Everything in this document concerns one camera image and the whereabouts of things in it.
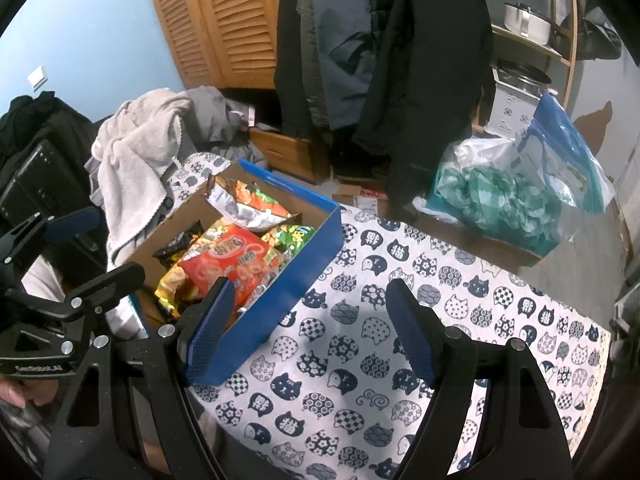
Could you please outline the person's left hand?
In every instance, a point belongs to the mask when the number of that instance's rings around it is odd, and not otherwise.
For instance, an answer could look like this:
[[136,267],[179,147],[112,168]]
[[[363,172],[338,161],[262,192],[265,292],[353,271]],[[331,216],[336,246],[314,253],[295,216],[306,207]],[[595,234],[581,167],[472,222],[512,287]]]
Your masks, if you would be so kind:
[[0,398],[17,408],[26,408],[28,402],[37,406],[50,404],[58,393],[57,380],[25,380],[17,382],[0,377]]

